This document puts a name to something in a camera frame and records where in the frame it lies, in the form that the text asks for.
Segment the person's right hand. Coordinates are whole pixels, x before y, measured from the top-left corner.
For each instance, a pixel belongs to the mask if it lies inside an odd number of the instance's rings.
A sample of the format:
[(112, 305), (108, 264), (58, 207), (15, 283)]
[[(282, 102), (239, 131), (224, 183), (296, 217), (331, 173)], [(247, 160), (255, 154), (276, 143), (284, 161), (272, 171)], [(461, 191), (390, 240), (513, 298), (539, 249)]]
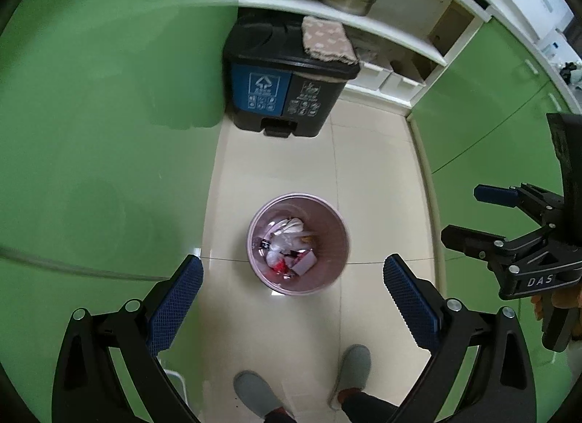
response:
[(581, 284), (571, 285), (553, 290), (550, 298), (535, 295), (531, 298), (534, 306), (536, 320), (543, 318), (543, 313), (550, 307), (554, 309), (580, 309), (581, 308)]

